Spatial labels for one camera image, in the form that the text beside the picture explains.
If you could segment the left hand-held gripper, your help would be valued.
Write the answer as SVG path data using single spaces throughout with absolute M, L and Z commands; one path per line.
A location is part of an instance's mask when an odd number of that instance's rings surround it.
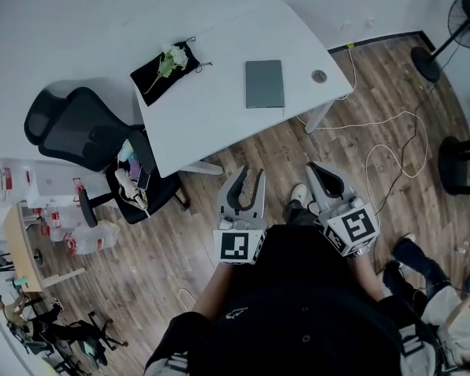
M 232 265 L 254 265 L 267 234 L 263 218 L 266 199 L 266 174 L 263 169 L 255 180 L 252 215 L 226 214 L 245 211 L 240 195 L 248 173 L 246 165 L 238 168 L 222 185 L 217 195 L 218 228 L 213 230 L 215 257 L 218 262 Z

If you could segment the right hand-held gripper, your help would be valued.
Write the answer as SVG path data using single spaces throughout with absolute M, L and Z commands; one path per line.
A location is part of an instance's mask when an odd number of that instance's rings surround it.
M 346 172 L 318 161 L 307 164 L 305 171 L 326 239 L 343 257 L 366 253 L 379 235 L 372 205 L 355 195 Z

